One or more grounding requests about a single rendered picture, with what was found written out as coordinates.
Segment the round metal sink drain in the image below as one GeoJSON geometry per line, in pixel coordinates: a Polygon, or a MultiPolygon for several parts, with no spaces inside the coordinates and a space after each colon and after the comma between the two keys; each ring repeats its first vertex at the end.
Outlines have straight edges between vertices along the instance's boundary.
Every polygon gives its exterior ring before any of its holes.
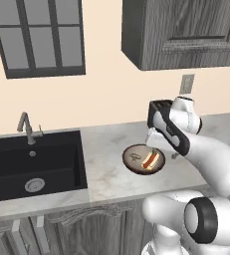
{"type": "Polygon", "coordinates": [[[25,183],[25,190],[35,193],[42,190],[45,186],[45,180],[42,178],[32,178],[25,183]]]}

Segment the hot dog in bun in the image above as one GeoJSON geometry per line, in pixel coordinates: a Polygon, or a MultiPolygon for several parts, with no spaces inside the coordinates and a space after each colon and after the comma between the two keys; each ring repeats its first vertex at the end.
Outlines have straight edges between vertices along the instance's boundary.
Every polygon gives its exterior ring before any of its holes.
{"type": "Polygon", "coordinates": [[[159,159],[159,153],[156,150],[151,151],[145,160],[141,163],[141,167],[147,170],[152,170],[159,159]]]}

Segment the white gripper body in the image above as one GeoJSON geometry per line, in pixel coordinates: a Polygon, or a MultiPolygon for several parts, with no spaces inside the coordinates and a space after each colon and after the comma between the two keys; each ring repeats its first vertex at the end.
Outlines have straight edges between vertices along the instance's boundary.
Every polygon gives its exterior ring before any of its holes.
{"type": "Polygon", "coordinates": [[[154,127],[148,130],[146,136],[146,145],[166,151],[173,151],[173,147],[168,143],[164,136],[158,132],[154,127]]]}

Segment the grey metal tap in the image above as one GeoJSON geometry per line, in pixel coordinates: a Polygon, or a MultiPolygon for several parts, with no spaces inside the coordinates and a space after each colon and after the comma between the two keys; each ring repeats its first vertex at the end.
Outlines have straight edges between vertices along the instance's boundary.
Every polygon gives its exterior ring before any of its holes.
{"type": "Polygon", "coordinates": [[[26,112],[23,112],[21,114],[21,117],[17,126],[18,132],[22,132],[23,130],[26,132],[29,145],[33,145],[36,142],[36,137],[40,137],[44,135],[41,129],[39,129],[38,131],[32,130],[29,116],[26,112]]]}

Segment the grey wall outlet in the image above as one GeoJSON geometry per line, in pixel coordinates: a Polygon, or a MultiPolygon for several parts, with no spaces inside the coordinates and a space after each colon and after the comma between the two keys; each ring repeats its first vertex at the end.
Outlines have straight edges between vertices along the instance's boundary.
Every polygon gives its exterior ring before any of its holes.
{"type": "Polygon", "coordinates": [[[194,74],[183,75],[179,93],[181,95],[190,94],[192,91],[193,82],[194,82],[194,74]]]}

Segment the dark brown bowl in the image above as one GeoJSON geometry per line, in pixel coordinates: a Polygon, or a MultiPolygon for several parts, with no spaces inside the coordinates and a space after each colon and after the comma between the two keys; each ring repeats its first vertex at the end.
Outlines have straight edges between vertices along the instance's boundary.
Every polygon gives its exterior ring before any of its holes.
{"type": "Polygon", "coordinates": [[[122,153],[123,164],[132,172],[140,175],[151,175],[160,171],[165,165],[165,155],[158,148],[152,148],[146,144],[134,144],[127,147],[122,153]],[[159,159],[156,166],[152,170],[147,170],[141,167],[141,163],[145,160],[147,155],[156,150],[159,153],[159,159]]]}

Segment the dark framed window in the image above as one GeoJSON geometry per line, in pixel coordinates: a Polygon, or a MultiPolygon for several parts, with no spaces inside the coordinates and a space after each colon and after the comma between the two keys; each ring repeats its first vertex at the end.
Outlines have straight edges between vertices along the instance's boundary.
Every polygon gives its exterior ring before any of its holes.
{"type": "Polygon", "coordinates": [[[82,0],[0,0],[0,56],[8,79],[83,75],[82,0]]]}

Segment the black sink basin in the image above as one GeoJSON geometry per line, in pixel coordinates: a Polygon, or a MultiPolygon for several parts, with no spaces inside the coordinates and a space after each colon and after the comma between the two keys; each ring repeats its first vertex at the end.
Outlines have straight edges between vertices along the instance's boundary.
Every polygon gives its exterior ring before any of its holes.
{"type": "Polygon", "coordinates": [[[46,133],[29,145],[24,136],[0,138],[0,201],[87,188],[81,133],[46,133]],[[42,178],[42,190],[25,183],[42,178]]]}

